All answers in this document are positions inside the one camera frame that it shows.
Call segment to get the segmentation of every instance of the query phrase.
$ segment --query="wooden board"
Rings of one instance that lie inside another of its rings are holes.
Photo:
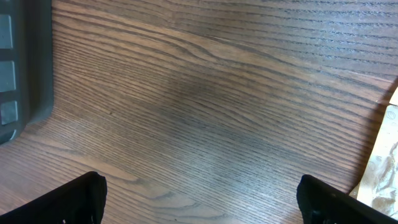
[[[54,1],[55,108],[1,148],[0,212],[97,170],[104,223],[301,223],[302,174],[344,192],[358,183],[392,74],[204,35],[176,21],[212,11],[181,4]]]

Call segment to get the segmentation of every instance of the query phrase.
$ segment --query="rectangular opening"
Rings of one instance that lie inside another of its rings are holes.
[[[0,93],[15,89],[14,62],[0,62]]]
[[[11,18],[9,15],[0,15],[0,49],[11,48]]]
[[[1,124],[9,124],[18,120],[17,102],[10,101],[0,105]]]
[[[14,136],[15,130],[8,132],[7,134],[3,134],[0,136],[0,145],[10,141]]]

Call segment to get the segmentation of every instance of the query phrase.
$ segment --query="black object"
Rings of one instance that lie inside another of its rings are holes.
[[[0,145],[52,107],[51,0],[0,0]]]
[[[297,202],[304,224],[398,224],[311,175],[303,175],[297,187]]]
[[[0,216],[2,224],[100,224],[106,180],[96,172],[81,177]]]

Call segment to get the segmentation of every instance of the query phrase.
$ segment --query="wooden table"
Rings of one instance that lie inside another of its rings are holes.
[[[55,106],[0,149],[0,213],[95,170],[103,223],[302,223],[397,86],[387,1],[54,0]]]

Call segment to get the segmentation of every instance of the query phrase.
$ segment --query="wooden surface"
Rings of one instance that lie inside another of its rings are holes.
[[[0,213],[89,171],[103,223],[302,223],[348,192],[394,88],[387,1],[53,2],[55,106],[0,149]]]

